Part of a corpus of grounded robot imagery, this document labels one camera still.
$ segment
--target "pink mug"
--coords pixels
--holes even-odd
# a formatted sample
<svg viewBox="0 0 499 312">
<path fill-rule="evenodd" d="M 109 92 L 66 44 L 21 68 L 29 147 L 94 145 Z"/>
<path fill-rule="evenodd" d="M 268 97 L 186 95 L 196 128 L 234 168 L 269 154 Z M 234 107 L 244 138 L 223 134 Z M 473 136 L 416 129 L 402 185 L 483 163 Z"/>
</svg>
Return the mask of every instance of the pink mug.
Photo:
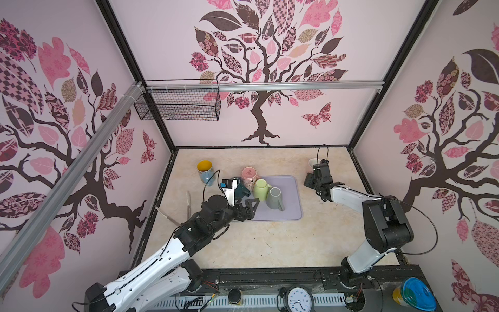
<svg viewBox="0 0 499 312">
<path fill-rule="evenodd" d="M 241 178 L 243 179 L 244 186 L 250 191 L 253 191 L 253 186 L 260 177 L 255 168 L 246 167 L 241 172 Z"/>
</svg>

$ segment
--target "gray mug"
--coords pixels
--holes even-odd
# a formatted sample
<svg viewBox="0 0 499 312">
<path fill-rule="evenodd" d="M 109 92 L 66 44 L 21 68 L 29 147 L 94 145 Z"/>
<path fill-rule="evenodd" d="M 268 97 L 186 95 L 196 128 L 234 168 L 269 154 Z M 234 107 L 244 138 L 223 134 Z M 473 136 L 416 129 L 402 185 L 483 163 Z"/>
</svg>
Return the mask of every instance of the gray mug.
<svg viewBox="0 0 499 312">
<path fill-rule="evenodd" d="M 282 192 L 279 188 L 273 187 L 267 195 L 267 206 L 271 209 L 279 209 L 284 211 L 284 204 L 282 203 Z"/>
</svg>

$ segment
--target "clock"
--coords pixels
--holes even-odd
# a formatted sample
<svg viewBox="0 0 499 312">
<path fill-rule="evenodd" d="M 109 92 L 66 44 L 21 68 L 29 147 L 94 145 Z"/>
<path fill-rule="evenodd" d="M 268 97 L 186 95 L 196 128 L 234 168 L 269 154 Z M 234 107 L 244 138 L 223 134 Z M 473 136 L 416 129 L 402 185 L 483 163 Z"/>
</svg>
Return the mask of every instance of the clock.
<svg viewBox="0 0 499 312">
<path fill-rule="evenodd" d="M 284 301 L 289 312 L 314 312 L 312 294 L 301 285 L 291 286 Z"/>
</svg>

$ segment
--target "blue lid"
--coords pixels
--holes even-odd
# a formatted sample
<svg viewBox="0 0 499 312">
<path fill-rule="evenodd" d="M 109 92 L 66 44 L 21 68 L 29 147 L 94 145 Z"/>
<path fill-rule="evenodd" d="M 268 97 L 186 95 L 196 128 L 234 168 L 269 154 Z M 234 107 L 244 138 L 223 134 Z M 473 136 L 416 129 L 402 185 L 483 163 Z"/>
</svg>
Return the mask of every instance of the blue lid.
<svg viewBox="0 0 499 312">
<path fill-rule="evenodd" d="M 402 286 L 402 298 L 410 306 L 422 311 L 434 311 L 437 302 L 425 283 L 417 278 L 408 278 Z"/>
</svg>

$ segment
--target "wire basket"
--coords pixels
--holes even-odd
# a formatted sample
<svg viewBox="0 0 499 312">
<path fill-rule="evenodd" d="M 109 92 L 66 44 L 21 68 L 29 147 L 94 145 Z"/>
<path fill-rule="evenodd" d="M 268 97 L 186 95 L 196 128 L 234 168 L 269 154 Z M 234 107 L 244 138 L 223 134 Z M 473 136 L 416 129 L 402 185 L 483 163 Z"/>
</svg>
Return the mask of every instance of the wire basket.
<svg viewBox="0 0 499 312">
<path fill-rule="evenodd" d="M 199 84 L 172 84 L 147 88 L 135 101 L 141 120 L 212 120 L 220 116 L 220 92 L 215 79 L 195 80 Z"/>
</svg>

